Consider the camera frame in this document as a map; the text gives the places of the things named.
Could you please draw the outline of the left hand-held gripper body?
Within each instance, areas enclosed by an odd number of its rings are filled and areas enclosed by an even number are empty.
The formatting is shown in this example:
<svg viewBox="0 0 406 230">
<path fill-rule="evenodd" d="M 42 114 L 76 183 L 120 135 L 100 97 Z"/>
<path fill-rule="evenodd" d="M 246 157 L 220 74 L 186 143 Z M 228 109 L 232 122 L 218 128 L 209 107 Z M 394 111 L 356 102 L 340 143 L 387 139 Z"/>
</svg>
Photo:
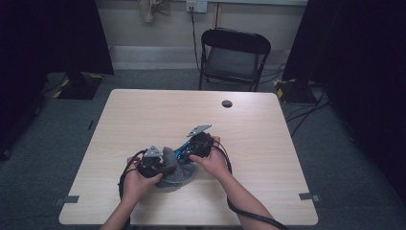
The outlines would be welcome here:
<svg viewBox="0 0 406 230">
<path fill-rule="evenodd" d="M 159 173 L 162 173 L 165 168 L 163 156 L 164 154 L 160 150 L 154 146 L 151 146 L 143 154 L 141 161 L 137 166 L 139 173 L 147 178 L 151 178 Z"/>
</svg>

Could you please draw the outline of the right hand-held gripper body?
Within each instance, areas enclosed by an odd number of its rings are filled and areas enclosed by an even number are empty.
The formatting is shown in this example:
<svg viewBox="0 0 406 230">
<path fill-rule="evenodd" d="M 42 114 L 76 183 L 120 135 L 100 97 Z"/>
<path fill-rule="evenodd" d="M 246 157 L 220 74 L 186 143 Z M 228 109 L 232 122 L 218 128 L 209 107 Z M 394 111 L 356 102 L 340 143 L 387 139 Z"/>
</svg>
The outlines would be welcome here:
<svg viewBox="0 0 406 230">
<path fill-rule="evenodd" d="M 211 125 L 195 126 L 187 136 L 190 137 L 187 146 L 188 155 L 198 155 L 200 157 L 207 157 L 211 151 L 211 147 L 214 143 L 212 136 L 206 133 L 206 130 Z"/>
</svg>

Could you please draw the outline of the blue toy car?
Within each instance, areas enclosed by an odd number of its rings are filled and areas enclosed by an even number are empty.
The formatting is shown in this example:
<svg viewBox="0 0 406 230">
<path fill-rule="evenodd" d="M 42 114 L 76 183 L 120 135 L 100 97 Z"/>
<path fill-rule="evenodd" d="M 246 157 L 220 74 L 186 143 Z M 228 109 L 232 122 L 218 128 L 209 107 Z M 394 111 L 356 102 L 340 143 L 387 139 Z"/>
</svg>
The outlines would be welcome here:
<svg viewBox="0 0 406 230">
<path fill-rule="evenodd" d="M 178 148 L 178 149 L 174 152 L 174 154 L 175 154 L 176 160 L 177 160 L 179 163 L 185 164 L 185 158 L 186 158 L 188 155 L 192 155 L 192 154 L 194 153 L 195 147 L 194 147 L 194 144 L 192 144 L 192 143 L 191 143 L 191 145 L 190 145 L 190 147 L 189 147 L 188 149 L 181 149 L 181 147 Z"/>
</svg>

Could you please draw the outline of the grey fuzzy sock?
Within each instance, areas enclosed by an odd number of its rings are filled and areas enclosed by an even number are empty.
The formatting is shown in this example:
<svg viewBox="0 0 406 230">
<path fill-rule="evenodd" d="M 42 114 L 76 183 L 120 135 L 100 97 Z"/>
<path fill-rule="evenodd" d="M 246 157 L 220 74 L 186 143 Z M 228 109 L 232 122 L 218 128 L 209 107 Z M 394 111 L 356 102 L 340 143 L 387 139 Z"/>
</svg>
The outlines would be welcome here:
<svg viewBox="0 0 406 230">
<path fill-rule="evenodd" d="M 176 160 L 174 150 L 168 147 L 163 148 L 163 158 L 165 166 L 175 166 L 176 170 L 173 174 L 163 176 L 156 184 L 157 188 L 177 190 L 178 188 L 192 182 L 198 172 L 199 167 L 190 164 L 182 164 Z"/>
</svg>

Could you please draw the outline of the person's right hand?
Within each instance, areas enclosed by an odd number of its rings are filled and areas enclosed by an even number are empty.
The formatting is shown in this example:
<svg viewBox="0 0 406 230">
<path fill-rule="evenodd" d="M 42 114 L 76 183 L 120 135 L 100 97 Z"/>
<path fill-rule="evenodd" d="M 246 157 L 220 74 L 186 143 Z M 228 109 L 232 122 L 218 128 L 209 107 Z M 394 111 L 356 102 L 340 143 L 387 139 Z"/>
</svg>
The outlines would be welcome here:
<svg viewBox="0 0 406 230">
<path fill-rule="evenodd" d="M 218 181 L 231 176 L 228 170 L 227 162 L 224 153 L 219 147 L 220 138 L 213 136 L 214 145 L 211 147 L 209 155 L 205 158 L 192 154 L 190 159 L 203 167 L 209 174 L 213 175 Z"/>
</svg>

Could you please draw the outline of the person's left hand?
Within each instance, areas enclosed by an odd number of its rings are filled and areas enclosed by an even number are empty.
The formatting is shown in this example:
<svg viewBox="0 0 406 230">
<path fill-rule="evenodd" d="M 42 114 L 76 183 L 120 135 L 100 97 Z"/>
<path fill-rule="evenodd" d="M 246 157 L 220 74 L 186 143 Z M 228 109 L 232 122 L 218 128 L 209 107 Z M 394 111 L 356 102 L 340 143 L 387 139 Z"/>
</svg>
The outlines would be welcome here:
<svg viewBox="0 0 406 230">
<path fill-rule="evenodd" d="M 123 200 L 125 201 L 139 201 L 163 177 L 161 173 L 153 177 L 142 176 L 137 170 L 139 161 L 139 157 L 127 159 L 123 185 Z"/>
</svg>

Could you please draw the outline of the grey tape strip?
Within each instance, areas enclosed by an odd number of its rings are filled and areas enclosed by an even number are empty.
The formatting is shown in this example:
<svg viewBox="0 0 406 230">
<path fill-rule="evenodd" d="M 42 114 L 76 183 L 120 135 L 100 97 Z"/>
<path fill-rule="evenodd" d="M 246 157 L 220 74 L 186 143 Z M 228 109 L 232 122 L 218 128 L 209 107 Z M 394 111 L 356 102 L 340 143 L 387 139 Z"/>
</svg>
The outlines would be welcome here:
<svg viewBox="0 0 406 230">
<path fill-rule="evenodd" d="M 319 195 L 313 195 L 312 193 L 301 193 L 299 194 L 300 200 L 312 200 L 313 202 L 321 201 Z"/>
<path fill-rule="evenodd" d="M 79 201 L 78 195 L 66 195 L 59 197 L 55 200 L 55 206 L 63 206 L 65 203 L 77 203 Z"/>
</svg>

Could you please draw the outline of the black stand base yellow tape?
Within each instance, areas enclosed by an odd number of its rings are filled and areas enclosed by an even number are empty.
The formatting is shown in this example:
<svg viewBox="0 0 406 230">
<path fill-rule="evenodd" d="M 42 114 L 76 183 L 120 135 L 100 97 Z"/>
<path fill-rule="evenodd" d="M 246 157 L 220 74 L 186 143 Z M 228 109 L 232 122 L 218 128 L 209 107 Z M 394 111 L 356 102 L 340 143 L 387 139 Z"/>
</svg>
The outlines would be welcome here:
<svg viewBox="0 0 406 230">
<path fill-rule="evenodd" d="M 282 103 L 315 104 L 316 98 L 308 84 L 297 80 L 274 80 L 276 94 Z"/>
</svg>

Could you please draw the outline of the black folding chair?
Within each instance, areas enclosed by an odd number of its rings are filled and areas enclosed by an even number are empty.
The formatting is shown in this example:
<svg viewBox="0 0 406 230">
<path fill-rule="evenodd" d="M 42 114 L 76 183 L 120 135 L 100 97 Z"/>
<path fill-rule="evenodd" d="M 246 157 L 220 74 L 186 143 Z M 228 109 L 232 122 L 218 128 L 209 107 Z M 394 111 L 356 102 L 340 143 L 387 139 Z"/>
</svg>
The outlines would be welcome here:
<svg viewBox="0 0 406 230">
<path fill-rule="evenodd" d="M 201 38 L 199 89 L 203 80 L 249 85 L 256 92 L 271 43 L 261 34 L 227 28 L 205 31 Z"/>
</svg>

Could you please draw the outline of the beige hanging cloth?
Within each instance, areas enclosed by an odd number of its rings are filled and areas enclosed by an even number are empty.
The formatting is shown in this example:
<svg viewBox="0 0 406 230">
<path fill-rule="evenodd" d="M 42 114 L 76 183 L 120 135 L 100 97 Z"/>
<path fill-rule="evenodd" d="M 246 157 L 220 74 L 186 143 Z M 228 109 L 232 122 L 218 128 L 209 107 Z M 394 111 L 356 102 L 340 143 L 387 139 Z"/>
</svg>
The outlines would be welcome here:
<svg viewBox="0 0 406 230">
<path fill-rule="evenodd" d="M 153 20 L 153 15 L 161 13 L 163 15 L 170 15 L 169 0 L 138 0 L 140 12 L 146 23 Z"/>
</svg>

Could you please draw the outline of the black curtain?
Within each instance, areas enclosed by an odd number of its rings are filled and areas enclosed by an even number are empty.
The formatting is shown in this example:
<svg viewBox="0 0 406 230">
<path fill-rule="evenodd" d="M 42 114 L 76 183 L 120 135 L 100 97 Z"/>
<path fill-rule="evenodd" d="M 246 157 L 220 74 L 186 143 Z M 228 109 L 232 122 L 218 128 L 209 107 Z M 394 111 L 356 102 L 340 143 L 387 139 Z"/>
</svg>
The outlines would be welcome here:
<svg viewBox="0 0 406 230">
<path fill-rule="evenodd" d="M 282 77 L 327 86 L 406 205 L 406 0 L 307 0 Z"/>
<path fill-rule="evenodd" d="M 0 0 L 0 160 L 59 72 L 114 73 L 96 0 Z"/>
</svg>

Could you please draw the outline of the white wall outlet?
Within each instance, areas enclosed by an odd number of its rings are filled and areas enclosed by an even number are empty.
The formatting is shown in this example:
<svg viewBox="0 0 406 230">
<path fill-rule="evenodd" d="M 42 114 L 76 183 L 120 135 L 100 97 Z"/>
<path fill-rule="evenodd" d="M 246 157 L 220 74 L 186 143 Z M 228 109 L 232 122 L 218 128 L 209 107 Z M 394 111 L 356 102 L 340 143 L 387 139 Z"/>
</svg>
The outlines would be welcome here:
<svg viewBox="0 0 406 230">
<path fill-rule="evenodd" d="M 207 9 L 208 9 L 207 0 L 187 0 L 186 1 L 186 11 L 187 12 L 206 13 Z"/>
</svg>

